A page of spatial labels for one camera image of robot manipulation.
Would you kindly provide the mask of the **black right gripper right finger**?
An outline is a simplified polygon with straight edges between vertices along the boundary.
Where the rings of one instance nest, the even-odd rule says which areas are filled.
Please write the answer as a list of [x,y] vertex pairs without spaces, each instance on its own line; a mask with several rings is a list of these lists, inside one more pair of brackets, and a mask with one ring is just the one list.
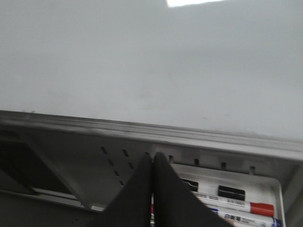
[[205,206],[178,177],[163,153],[153,160],[156,227],[230,227]]

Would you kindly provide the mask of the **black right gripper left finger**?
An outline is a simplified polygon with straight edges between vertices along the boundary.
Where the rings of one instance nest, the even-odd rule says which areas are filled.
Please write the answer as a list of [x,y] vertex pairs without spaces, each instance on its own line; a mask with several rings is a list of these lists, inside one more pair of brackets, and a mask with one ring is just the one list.
[[149,227],[152,201],[152,159],[143,155],[115,199],[87,227]]

